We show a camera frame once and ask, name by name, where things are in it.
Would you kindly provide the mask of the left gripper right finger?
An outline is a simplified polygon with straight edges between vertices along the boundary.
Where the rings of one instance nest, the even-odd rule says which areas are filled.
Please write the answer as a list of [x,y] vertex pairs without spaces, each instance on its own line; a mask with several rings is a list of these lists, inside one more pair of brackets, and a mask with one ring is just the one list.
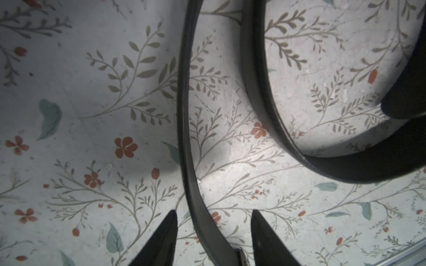
[[251,217],[251,235],[256,266],[300,266],[256,209]]

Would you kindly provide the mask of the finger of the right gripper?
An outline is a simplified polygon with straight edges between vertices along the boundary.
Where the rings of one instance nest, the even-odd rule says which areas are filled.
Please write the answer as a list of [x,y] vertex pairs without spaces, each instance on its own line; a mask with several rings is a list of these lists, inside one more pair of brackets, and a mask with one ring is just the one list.
[[426,115],[426,23],[403,72],[381,101],[382,112],[394,119]]

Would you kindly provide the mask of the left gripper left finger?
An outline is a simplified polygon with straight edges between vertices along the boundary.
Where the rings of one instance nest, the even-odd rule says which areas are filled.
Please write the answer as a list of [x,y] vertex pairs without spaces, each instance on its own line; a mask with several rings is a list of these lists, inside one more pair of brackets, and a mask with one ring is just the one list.
[[129,266],[172,266],[177,234],[177,214],[171,210]]

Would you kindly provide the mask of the black belt with end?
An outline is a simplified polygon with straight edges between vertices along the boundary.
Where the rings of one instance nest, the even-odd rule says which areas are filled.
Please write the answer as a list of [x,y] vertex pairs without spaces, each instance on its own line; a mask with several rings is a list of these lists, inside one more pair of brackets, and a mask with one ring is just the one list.
[[[199,191],[190,144],[190,56],[202,1],[187,4],[177,79],[177,134],[180,165],[189,212],[198,238],[217,266],[241,266],[244,257],[216,227]],[[275,105],[267,72],[265,1],[245,1],[241,19],[241,65],[251,105],[274,140],[311,171],[349,184],[391,180],[426,163],[426,116],[403,119],[405,124],[372,148],[337,157],[303,154],[292,141]]]

